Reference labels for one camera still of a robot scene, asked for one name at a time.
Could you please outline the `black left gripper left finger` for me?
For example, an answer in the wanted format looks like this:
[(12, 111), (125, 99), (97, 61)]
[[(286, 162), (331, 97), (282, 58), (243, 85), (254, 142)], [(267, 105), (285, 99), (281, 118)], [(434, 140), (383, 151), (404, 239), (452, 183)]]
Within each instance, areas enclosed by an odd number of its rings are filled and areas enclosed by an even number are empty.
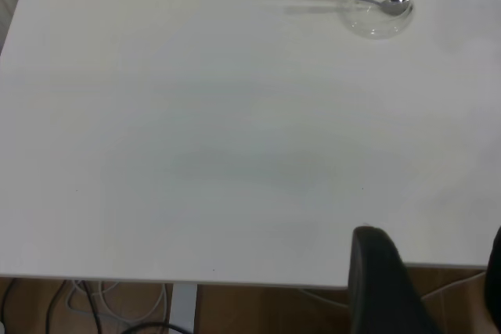
[(380, 228), (354, 229), (349, 267), (352, 333), (439, 333), (395, 244)]

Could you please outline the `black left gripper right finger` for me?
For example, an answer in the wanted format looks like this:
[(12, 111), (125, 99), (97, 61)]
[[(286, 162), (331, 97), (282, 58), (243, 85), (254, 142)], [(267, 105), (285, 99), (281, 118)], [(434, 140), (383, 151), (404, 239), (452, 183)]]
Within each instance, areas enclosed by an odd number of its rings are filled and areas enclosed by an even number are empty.
[(501, 330), (501, 228), (494, 238), (485, 273), (484, 299), (492, 322)]

